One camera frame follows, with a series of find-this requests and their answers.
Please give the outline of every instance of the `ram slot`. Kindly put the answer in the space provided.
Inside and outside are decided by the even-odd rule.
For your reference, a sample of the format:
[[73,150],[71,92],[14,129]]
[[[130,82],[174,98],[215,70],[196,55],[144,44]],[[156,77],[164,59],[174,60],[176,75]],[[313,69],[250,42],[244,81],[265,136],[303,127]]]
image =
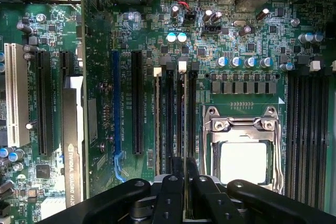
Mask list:
[[165,157],[167,174],[171,173],[174,144],[174,69],[172,66],[167,66],[165,78],[165,94],[166,94],[166,132],[165,132]]
[[143,63],[142,52],[132,51],[132,134],[133,154],[143,154]]
[[50,155],[54,151],[50,53],[39,51],[35,59],[38,152]]
[[22,46],[5,43],[7,145],[21,147],[30,142],[25,125],[29,120],[28,67]]
[[63,114],[63,88],[64,80],[66,76],[73,75],[75,73],[74,65],[74,54],[69,51],[60,51],[59,52],[59,81],[60,81],[60,105],[61,105],[61,121],[60,121],[60,130],[61,130],[61,148],[62,153],[64,153],[64,114]]

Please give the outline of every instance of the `screw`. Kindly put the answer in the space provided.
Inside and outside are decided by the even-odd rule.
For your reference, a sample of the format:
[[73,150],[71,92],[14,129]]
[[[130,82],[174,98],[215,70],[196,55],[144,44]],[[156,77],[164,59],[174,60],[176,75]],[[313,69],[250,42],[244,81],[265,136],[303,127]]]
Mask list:
[[202,181],[202,182],[204,182],[204,181],[207,181],[208,179],[206,177],[204,177],[204,176],[201,176],[201,177],[199,177],[199,180]]
[[241,187],[243,187],[244,185],[243,185],[242,182],[240,182],[240,181],[236,181],[236,182],[235,182],[235,186],[238,187],[238,188],[241,188]]
[[222,122],[220,122],[220,121],[215,122],[215,129],[216,129],[216,130],[220,131],[220,130],[222,130],[223,128],[224,128],[224,125],[223,125]]
[[169,180],[170,180],[170,181],[176,181],[177,178],[176,178],[175,176],[170,176],[170,177],[169,177]]
[[137,181],[134,185],[140,187],[140,186],[144,186],[144,184],[145,184],[145,183],[142,182],[142,181]]

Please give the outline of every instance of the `capacitor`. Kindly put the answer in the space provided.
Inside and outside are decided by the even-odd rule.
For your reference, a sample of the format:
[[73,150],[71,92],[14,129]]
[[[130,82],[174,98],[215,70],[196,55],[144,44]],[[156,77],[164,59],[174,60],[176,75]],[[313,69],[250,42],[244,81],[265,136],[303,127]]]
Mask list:
[[47,21],[47,16],[44,15],[44,14],[42,14],[42,13],[37,14],[37,15],[36,15],[36,21],[37,21],[38,23],[40,23],[40,24],[43,24],[43,23],[45,23],[45,22]]
[[212,16],[212,10],[206,10],[202,17],[203,22],[209,22],[211,16]]
[[22,31],[25,34],[32,34],[33,33],[33,29],[30,26],[27,26],[21,22],[16,24],[16,29],[18,29],[19,31]]
[[13,147],[4,147],[0,149],[0,157],[7,157],[10,153],[14,151]]
[[222,18],[222,13],[221,13],[221,12],[215,12],[215,13],[211,16],[211,22],[216,23],[216,22],[218,22],[221,18]]
[[282,71],[287,72],[294,69],[294,65],[292,63],[281,64],[279,67]]
[[37,120],[26,123],[26,129],[27,130],[32,130],[36,126],[37,126]]
[[256,59],[253,57],[250,57],[248,59],[244,60],[244,66],[247,68],[252,68],[256,64]]
[[292,25],[292,27],[298,27],[300,25],[300,20],[298,18],[292,18],[290,24]]
[[240,65],[240,58],[239,57],[234,57],[233,59],[230,60],[230,66],[233,68],[239,67]]
[[169,43],[169,44],[172,44],[172,43],[174,43],[176,41],[176,35],[175,35],[175,33],[169,33],[168,35],[167,35],[167,42]]
[[184,44],[187,41],[187,36],[185,33],[179,33],[177,36],[177,42],[179,44]]
[[23,164],[22,163],[15,163],[13,166],[13,171],[15,172],[21,172],[23,170]]
[[300,34],[298,39],[302,44],[305,44],[308,42],[312,42],[313,38],[314,36],[312,33],[306,33],[306,34]]
[[313,35],[313,40],[311,41],[311,43],[313,44],[320,43],[323,41],[323,39],[324,39],[324,36],[322,33],[315,33]]
[[0,185],[0,194],[3,194],[5,191],[9,189],[13,189],[14,183],[11,180],[7,180],[5,183]]
[[30,60],[34,60],[35,59],[35,55],[32,55],[32,54],[26,52],[26,53],[23,54],[23,58],[26,61],[30,61]]
[[263,20],[267,16],[267,14],[269,14],[269,9],[265,8],[256,15],[256,20],[258,21]]
[[177,18],[179,12],[180,12],[180,8],[177,5],[173,5],[172,10],[170,12],[170,16],[172,18]]
[[220,68],[226,66],[227,65],[227,59],[225,57],[219,57],[216,60],[216,65]]
[[23,46],[23,51],[24,52],[37,52],[39,50],[38,47],[36,46],[32,46],[32,45],[28,45],[28,44],[25,44]]
[[272,64],[273,60],[270,57],[260,60],[260,66],[262,68],[269,68],[270,66],[272,66]]
[[3,52],[0,52],[0,62],[5,61],[5,54]]
[[17,149],[15,152],[12,152],[8,155],[8,159],[11,161],[11,162],[16,162],[20,159],[22,159],[25,155],[25,152],[21,149]]
[[5,64],[0,63],[0,73],[4,73],[6,71]]
[[239,30],[237,32],[237,36],[245,36],[251,32],[251,27],[245,26],[243,29]]

